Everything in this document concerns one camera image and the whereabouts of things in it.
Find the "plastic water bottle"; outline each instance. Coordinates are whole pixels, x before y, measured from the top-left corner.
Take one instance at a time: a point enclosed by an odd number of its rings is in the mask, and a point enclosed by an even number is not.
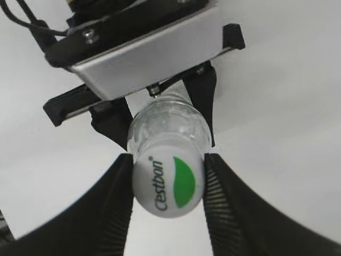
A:
[[[154,99],[134,118],[128,152],[134,155],[133,192],[150,213],[176,218],[191,212],[205,188],[209,127],[186,97]]]

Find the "screw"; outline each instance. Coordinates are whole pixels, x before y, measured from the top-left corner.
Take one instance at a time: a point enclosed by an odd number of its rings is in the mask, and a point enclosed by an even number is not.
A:
[[[205,72],[205,68],[204,67],[198,68],[198,70],[197,70],[197,74],[198,75],[201,75],[204,72]]]
[[[93,44],[96,41],[98,41],[98,39],[100,39],[100,37],[98,35],[96,35],[95,30],[92,28],[84,30],[82,32],[82,34],[85,37],[85,39],[86,39],[85,43],[87,43],[87,44]]]
[[[157,97],[157,95],[161,91],[160,86],[158,84],[149,86],[149,87],[147,87],[147,89],[149,91],[149,95],[152,97]]]

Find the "wire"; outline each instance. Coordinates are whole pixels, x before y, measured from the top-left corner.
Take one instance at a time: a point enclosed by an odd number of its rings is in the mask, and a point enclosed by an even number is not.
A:
[[[30,23],[27,23],[27,22],[24,22],[20,19],[18,19],[12,12],[11,10],[9,9],[7,3],[6,3],[6,0],[0,0],[0,7],[1,9],[4,11],[4,13],[6,14],[6,16],[13,22],[23,26],[23,27],[26,27],[26,28],[29,28],[29,29],[36,29],[36,30],[39,30],[43,33],[47,33],[47,34],[52,34],[52,35],[55,35],[55,36],[67,36],[67,32],[66,31],[57,31],[57,30],[53,30],[53,29],[49,29],[49,28],[45,28],[45,27],[41,27],[41,26],[37,26],[37,25],[34,25],[34,24],[30,24]],[[25,9],[25,13],[29,13],[30,10],[28,11],[29,9]]]
[[[26,16],[28,17],[28,19],[31,22],[35,22],[37,21],[36,16],[34,15],[34,13],[31,11],[30,7],[27,5],[27,3],[25,2],[25,0],[17,0],[18,4],[20,5],[20,7],[22,8],[22,10],[24,11],[24,13],[26,14]]]

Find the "green logo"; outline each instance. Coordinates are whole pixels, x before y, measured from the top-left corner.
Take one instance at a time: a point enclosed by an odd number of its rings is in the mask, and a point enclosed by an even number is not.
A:
[[[178,208],[186,206],[196,191],[196,179],[191,168],[181,159],[174,157],[174,197]]]

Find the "white background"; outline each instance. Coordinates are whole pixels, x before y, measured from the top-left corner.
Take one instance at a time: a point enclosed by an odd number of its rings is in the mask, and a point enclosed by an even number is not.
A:
[[[27,2],[51,27],[66,27],[64,1]],[[221,4],[247,43],[214,62],[221,155],[272,205],[341,242],[341,2]],[[0,208],[20,237],[80,197],[122,151],[92,130],[88,114],[54,128],[42,105],[81,81],[49,67],[30,34],[2,14],[0,33]],[[146,99],[129,98],[134,112]],[[212,254],[201,208],[163,220],[136,205],[131,227],[126,255]]]

